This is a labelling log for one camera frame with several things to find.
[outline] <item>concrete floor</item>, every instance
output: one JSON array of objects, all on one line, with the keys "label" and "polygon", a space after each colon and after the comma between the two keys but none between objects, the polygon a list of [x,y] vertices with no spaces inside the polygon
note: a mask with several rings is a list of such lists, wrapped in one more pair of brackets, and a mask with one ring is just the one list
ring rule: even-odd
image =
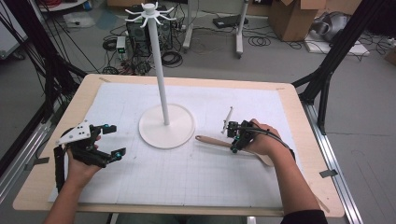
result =
[{"label": "concrete floor", "polygon": [[[73,30],[70,35],[93,64],[104,64],[103,37],[124,21],[105,7],[90,15],[96,24]],[[194,25],[215,28],[213,15],[198,17]],[[247,28],[266,26],[266,19],[250,18]],[[269,28],[260,32],[271,31]],[[64,37],[74,65],[92,70],[87,60]],[[271,40],[267,47],[253,47],[244,38],[242,59],[235,55],[233,35],[197,30],[191,49],[182,54],[178,68],[164,68],[166,77],[193,77],[291,83],[315,71],[325,55],[308,53],[303,46],[292,49],[286,43]],[[366,46],[374,49],[375,45]],[[365,223],[394,223],[396,220],[396,66],[383,55],[371,51],[360,62],[348,56],[332,78],[326,118],[326,131],[340,163],[343,175]],[[0,118],[2,120],[0,156],[12,144],[30,117],[42,104],[41,87],[28,60],[0,62]],[[12,208],[28,172],[23,172],[13,190],[0,204],[0,217],[7,223],[38,223],[44,212],[22,212]],[[258,217],[258,223],[279,223],[279,218]],[[78,214],[76,223],[106,223],[106,214]],[[330,223],[346,223],[345,218],[330,218]]]}]

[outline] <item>wooden handle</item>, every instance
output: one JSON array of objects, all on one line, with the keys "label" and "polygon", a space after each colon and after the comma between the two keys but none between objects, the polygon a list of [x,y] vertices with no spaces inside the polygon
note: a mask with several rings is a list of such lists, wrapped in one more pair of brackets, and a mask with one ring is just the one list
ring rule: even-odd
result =
[{"label": "wooden handle", "polygon": [[219,146],[219,147],[231,147],[231,143],[226,143],[226,142],[220,141],[218,139],[207,137],[207,136],[196,135],[195,139],[200,142],[208,143],[208,144]]}]

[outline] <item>wrist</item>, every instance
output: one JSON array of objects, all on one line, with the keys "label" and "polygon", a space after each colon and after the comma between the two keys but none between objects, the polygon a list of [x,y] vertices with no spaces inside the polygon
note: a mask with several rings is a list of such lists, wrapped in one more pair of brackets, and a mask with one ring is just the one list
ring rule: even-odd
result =
[{"label": "wrist", "polygon": [[66,180],[64,181],[64,188],[65,187],[67,187],[69,190],[72,190],[74,192],[82,192],[85,185],[81,185],[77,181],[71,178],[66,178]]},{"label": "wrist", "polygon": [[271,150],[268,152],[268,157],[270,157],[271,160],[288,156],[291,156],[289,149],[278,142],[276,142],[276,145],[271,147]]}]

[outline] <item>human hand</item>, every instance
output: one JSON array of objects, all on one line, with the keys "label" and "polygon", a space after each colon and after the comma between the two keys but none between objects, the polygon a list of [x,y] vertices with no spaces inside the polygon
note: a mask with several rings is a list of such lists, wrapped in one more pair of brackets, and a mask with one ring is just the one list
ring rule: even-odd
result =
[{"label": "human hand", "polygon": [[67,156],[69,158],[69,165],[66,182],[74,185],[78,189],[83,189],[90,182],[94,174],[101,168],[96,165],[87,165],[82,161],[73,159],[71,150],[67,150]]},{"label": "human hand", "polygon": [[[280,138],[277,129],[271,127],[270,125],[261,124],[256,119],[252,119],[251,122],[253,122],[253,127],[268,130]],[[274,138],[260,133],[257,133],[253,140],[245,147],[247,151],[252,151],[261,155],[268,155],[270,158],[273,154],[273,151],[278,150],[279,148],[285,147]]]}]

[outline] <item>human arm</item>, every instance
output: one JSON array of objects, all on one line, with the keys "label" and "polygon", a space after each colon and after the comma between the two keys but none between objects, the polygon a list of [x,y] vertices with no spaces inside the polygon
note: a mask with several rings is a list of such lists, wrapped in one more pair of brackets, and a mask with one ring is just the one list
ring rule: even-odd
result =
[{"label": "human arm", "polygon": [[[259,128],[269,130],[279,136],[273,127],[260,124],[255,119],[252,122]],[[298,211],[320,209],[314,193],[306,183],[288,148],[274,138],[265,134],[257,134],[247,145],[246,150],[268,155],[273,161],[285,215]]]},{"label": "human arm", "polygon": [[45,224],[70,224],[74,222],[78,207],[78,198],[84,187],[90,182],[93,175],[101,168],[95,165],[87,165],[73,159],[70,150],[67,150],[68,173],[61,192],[51,207]]}]

